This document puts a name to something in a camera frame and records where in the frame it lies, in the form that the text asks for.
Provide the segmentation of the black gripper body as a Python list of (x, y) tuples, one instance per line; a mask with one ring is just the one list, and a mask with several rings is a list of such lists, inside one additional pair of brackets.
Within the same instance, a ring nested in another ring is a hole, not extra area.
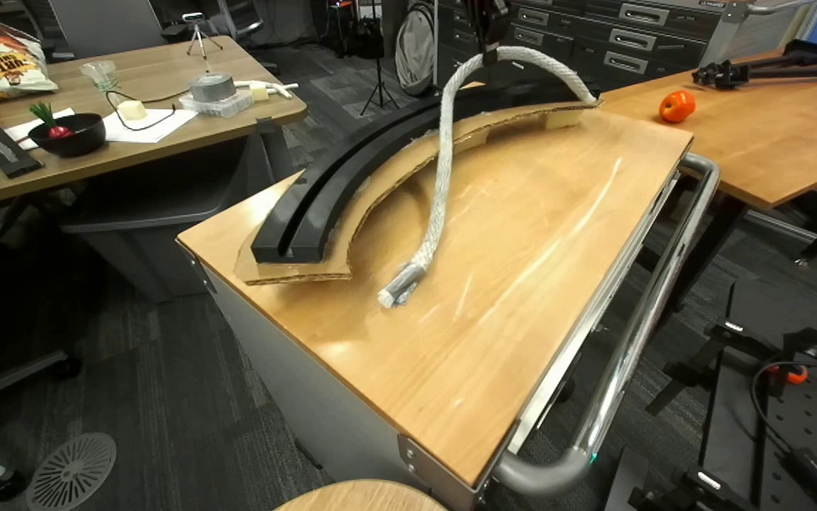
[(479, 46), (496, 46), (504, 36), (514, 14), (510, 0), (461, 0), (461, 4), (468, 14), (468, 22)]

